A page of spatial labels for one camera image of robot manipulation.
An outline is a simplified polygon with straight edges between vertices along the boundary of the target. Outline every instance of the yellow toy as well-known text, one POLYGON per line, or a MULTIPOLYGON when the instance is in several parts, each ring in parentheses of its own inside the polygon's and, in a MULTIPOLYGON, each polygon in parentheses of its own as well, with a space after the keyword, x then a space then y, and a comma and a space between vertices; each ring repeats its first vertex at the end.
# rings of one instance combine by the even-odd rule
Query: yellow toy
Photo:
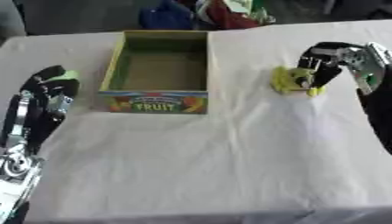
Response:
POLYGON ((311 87, 313 70, 306 68, 287 69, 284 66, 276 67, 270 81, 271 86, 280 94, 286 95, 291 91, 306 91, 310 96, 324 93, 326 87, 311 87))

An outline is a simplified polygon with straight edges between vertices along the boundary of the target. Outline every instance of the robotic arm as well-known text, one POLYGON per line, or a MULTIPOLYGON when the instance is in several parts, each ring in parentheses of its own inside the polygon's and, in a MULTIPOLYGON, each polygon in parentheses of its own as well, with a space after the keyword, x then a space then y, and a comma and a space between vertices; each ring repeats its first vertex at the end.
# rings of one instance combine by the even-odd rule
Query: robotic arm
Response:
POLYGON ((321 42, 301 56, 298 67, 314 70, 311 87, 320 88, 348 68, 364 95, 374 92, 384 80, 385 68, 392 63, 392 53, 376 43, 352 45, 321 42))
POLYGON ((64 121, 79 88, 77 75, 48 67, 10 100, 0 139, 0 224, 15 219, 37 186, 44 164, 39 148, 64 121))
POLYGON ((392 52, 376 43, 352 45, 322 42, 310 47, 297 66, 311 69, 311 88, 323 87, 347 67, 357 94, 384 148, 392 154, 392 52))

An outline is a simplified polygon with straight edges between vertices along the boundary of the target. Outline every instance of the fabric pile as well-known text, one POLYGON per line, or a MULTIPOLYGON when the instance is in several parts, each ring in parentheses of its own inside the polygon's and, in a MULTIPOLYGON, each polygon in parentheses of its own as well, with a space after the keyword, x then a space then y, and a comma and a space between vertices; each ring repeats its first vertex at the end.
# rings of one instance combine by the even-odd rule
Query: fabric pile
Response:
POLYGON ((261 0, 162 0, 139 15, 140 25, 152 30, 231 30, 275 22, 261 0))

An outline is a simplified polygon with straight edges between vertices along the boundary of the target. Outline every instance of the white table surface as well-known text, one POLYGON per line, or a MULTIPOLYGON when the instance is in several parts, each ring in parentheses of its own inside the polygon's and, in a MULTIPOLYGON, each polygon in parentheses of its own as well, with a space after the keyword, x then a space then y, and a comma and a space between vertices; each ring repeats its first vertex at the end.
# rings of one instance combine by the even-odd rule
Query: white table surface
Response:
POLYGON ((392 157, 345 71, 325 94, 281 96, 270 70, 319 41, 392 48, 392 21, 272 25, 210 33, 208 115, 113 114, 96 91, 119 33, 13 38, 0 48, 0 106, 61 64, 81 90, 44 144, 30 221, 99 220, 392 205, 392 157))

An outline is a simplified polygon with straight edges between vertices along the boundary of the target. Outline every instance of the open box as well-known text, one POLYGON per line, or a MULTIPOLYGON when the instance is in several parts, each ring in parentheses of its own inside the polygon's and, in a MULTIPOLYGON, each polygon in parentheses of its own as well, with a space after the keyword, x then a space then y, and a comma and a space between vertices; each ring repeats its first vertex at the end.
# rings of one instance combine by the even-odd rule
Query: open box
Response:
POLYGON ((207 32, 124 32, 99 94, 114 112, 205 114, 207 32))

